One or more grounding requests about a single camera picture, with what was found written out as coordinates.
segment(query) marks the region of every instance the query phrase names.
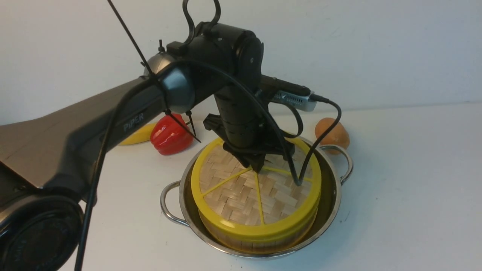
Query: bamboo steamer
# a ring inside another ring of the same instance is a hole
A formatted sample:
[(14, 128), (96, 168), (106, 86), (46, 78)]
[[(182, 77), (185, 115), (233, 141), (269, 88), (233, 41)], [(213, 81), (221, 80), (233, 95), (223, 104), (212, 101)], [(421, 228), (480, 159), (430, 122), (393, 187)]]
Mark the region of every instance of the bamboo steamer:
[[(293, 161), (300, 172), (308, 145), (295, 144)], [(297, 186), (281, 155), (266, 155), (256, 173), (223, 150), (218, 138), (200, 153), (191, 189), (200, 218), (218, 242), (246, 253), (267, 254), (296, 245), (308, 232), (321, 195), (320, 164), (313, 155), (303, 184)]]

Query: orange egg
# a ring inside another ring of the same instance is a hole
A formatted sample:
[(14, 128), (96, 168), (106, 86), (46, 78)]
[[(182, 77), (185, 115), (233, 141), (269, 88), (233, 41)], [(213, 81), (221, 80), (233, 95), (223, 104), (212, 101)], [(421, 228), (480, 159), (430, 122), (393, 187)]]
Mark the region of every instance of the orange egg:
[[(333, 124), (335, 119), (324, 118), (321, 119), (315, 127), (315, 136), (318, 138), (321, 134)], [(326, 137), (320, 142), (320, 145), (337, 145), (344, 149), (347, 149), (350, 145), (350, 136), (345, 130), (343, 125), (339, 122), (331, 132), (329, 132)], [(329, 150), (330, 154), (339, 154), (336, 150)]]

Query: toy bell pepper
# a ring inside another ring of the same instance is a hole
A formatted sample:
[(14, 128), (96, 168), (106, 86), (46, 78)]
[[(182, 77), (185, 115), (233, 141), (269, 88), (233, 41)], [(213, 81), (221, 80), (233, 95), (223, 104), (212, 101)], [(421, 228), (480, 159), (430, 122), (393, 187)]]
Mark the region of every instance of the toy bell pepper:
[[(181, 124), (188, 126), (179, 114), (172, 114)], [(150, 136), (150, 142), (162, 155), (172, 155), (187, 149), (193, 141), (193, 137), (183, 129), (170, 116), (164, 116), (159, 120)]]

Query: metal pot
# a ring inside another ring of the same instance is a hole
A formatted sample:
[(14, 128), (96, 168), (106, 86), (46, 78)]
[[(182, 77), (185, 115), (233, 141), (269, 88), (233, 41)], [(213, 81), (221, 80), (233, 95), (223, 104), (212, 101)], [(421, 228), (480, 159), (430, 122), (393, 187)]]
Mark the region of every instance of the metal pot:
[[(326, 153), (323, 150), (325, 149), (333, 149), (339, 151), (341, 154), (345, 156), (348, 162), (348, 170), (347, 172), (341, 177), (338, 178), (336, 174), (335, 167), (333, 163), (328, 158)], [(207, 229), (205, 228), (204, 224), (202, 223), (197, 206), (194, 202), (191, 193), (191, 185), (190, 185), (190, 176), (192, 167), (194, 162), (196, 161), (197, 157), (199, 156), (199, 151), (194, 158), (191, 160), (189, 165), (187, 166), (183, 178), (181, 181), (177, 181), (168, 185), (161, 193), (161, 209), (164, 215), (172, 222), (190, 227), (191, 230), (199, 236), (203, 241), (205, 241), (208, 245), (212, 246), (213, 248), (228, 253), (234, 256), (239, 257), (246, 257), (246, 258), (273, 258), (273, 257), (281, 257), (293, 252), (296, 252), (303, 247), (309, 245), (318, 237), (320, 237), (331, 225), (335, 216), (338, 212), (340, 207), (341, 201), (341, 186), (345, 183), (348, 177), (351, 175), (353, 171), (353, 161), (348, 155), (347, 151), (339, 146), (336, 145), (324, 145), (320, 146), (319, 149), (315, 152), (315, 155), (320, 162), (321, 168), (321, 177), (322, 177), (322, 185), (321, 185), (321, 200), (318, 207), (318, 213), (315, 218), (315, 222), (313, 226), (309, 230), (309, 232), (305, 235), (305, 237), (295, 246), (290, 247), (288, 249), (284, 249), (282, 251), (278, 251), (275, 253), (270, 254), (250, 254), (246, 252), (241, 252), (237, 250), (233, 250), (231, 248), (225, 247), (224, 245), (220, 244), (215, 238), (213, 238)], [(166, 195), (167, 193), (179, 187), (179, 204), (181, 206), (181, 212), (185, 218), (180, 219), (167, 209), (166, 206)]]

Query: yellow rim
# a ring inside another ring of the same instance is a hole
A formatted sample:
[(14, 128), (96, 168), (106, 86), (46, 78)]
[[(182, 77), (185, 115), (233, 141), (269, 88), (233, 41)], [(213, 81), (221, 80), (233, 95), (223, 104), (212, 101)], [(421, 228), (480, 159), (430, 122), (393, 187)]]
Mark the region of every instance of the yellow rim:
[[(294, 143), (299, 148), (303, 150), (304, 153), (308, 153), (309, 147), (299, 138), (288, 139), (288, 141)], [(238, 239), (242, 240), (249, 240), (250, 242), (256, 242), (256, 240), (260, 242), (271, 242), (275, 240), (279, 240), (285, 238), (301, 227), (303, 227), (309, 219), (316, 213), (317, 205), (320, 200), (321, 195), (321, 170), (320, 165), (313, 155), (310, 158), (310, 166), (312, 169), (312, 178), (305, 178), (305, 181), (311, 182), (311, 191), (306, 198), (305, 202), (301, 204), (301, 206), (289, 217), (282, 219), (278, 222), (272, 224), (264, 224), (263, 213), (262, 213), (262, 206), (261, 206), (261, 195), (259, 192), (259, 183), (257, 182), (257, 174), (255, 173), (256, 184), (257, 184), (257, 194), (258, 194), (258, 203), (260, 205), (260, 215), (261, 215), (261, 225), (257, 226), (247, 226), (236, 224), (231, 221), (227, 221), (214, 212), (209, 205), (204, 200), (204, 195), (215, 190), (216, 188), (220, 187), (224, 183), (228, 182), (229, 180), (241, 175), (242, 173), (251, 170), (250, 168), (243, 170), (241, 173), (237, 173), (233, 176), (230, 176), (228, 179), (220, 182), (215, 187), (209, 189), (209, 191), (205, 193), (201, 193), (201, 188), (199, 185), (199, 178), (201, 173), (201, 168), (204, 164), (205, 159), (207, 158), (208, 154), (216, 147), (217, 145), (222, 144), (223, 141), (220, 138), (217, 138), (213, 142), (204, 148), (204, 150), (200, 153), (199, 157), (197, 158), (191, 176), (191, 189), (192, 195), (194, 197), (194, 201), (199, 209), (199, 211), (206, 217), (206, 219), (212, 223), (214, 226), (219, 228), (220, 230), (224, 231), (225, 233), (236, 236)], [(291, 174), (289, 172), (285, 172), (280, 169), (272, 169), (272, 168), (263, 168), (271, 171), (276, 171), (279, 173)]]

